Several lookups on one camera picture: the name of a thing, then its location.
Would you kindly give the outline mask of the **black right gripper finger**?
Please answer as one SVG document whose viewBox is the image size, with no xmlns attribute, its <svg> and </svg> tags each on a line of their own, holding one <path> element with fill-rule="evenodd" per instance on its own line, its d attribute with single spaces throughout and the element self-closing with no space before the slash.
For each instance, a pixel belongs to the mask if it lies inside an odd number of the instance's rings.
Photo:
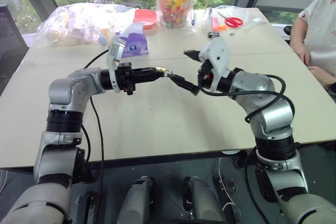
<svg viewBox="0 0 336 224">
<path fill-rule="evenodd" d="M 190 50 L 185 50 L 183 51 L 183 54 L 188 56 L 190 59 L 198 61 L 198 62 L 204 62 L 201 58 L 200 58 L 200 51 L 199 50 L 194 50 L 194 49 L 190 49 Z"/>
<path fill-rule="evenodd" d="M 184 77 L 178 76 L 176 74 L 168 74 L 167 76 L 180 88 L 190 91 L 193 95 L 198 95 L 199 87 L 185 80 Z"/>
</svg>

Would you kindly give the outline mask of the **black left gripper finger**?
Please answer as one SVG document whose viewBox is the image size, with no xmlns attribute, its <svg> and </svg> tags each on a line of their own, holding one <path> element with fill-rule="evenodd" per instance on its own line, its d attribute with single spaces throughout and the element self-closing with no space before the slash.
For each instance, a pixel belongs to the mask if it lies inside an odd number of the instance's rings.
<svg viewBox="0 0 336 224">
<path fill-rule="evenodd" d="M 133 83 L 138 84 L 138 83 L 153 82 L 159 78 L 160 76 L 156 76 L 156 75 L 134 76 Z"/>
<path fill-rule="evenodd" d="M 155 76 L 159 74 L 155 67 L 132 69 L 132 73 L 134 76 Z"/>
</svg>

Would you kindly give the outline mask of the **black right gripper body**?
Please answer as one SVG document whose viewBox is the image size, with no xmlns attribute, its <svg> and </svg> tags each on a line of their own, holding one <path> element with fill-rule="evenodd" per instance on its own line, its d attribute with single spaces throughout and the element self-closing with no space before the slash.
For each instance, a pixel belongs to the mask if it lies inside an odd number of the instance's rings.
<svg viewBox="0 0 336 224">
<path fill-rule="evenodd" d="M 209 60 L 202 63 L 197 76 L 198 88 L 202 92 L 208 92 L 213 82 L 213 66 Z"/>
</svg>

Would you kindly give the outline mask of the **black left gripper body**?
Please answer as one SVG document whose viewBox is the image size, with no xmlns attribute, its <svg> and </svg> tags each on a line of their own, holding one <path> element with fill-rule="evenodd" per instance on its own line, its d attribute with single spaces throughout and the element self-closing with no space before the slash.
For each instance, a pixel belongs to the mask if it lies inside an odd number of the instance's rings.
<svg viewBox="0 0 336 224">
<path fill-rule="evenodd" d="M 127 93 L 127 95 L 133 95 L 135 90 L 135 83 L 133 80 L 134 74 L 132 71 L 132 65 L 130 62 L 121 63 L 117 67 L 117 83 L 120 90 Z"/>
</svg>

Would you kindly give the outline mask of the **person's bare hand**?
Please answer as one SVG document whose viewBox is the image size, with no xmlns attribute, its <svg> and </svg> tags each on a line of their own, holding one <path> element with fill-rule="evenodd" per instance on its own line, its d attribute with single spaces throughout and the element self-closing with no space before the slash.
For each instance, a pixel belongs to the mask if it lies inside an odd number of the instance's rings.
<svg viewBox="0 0 336 224">
<path fill-rule="evenodd" d="M 310 51 L 308 50 L 308 48 L 306 47 L 306 45 L 304 43 L 300 43 L 297 48 L 296 48 L 296 54 L 298 55 L 298 57 L 300 58 L 300 60 L 306 65 L 310 65 L 310 60 L 311 60 L 311 56 L 310 56 Z"/>
</svg>

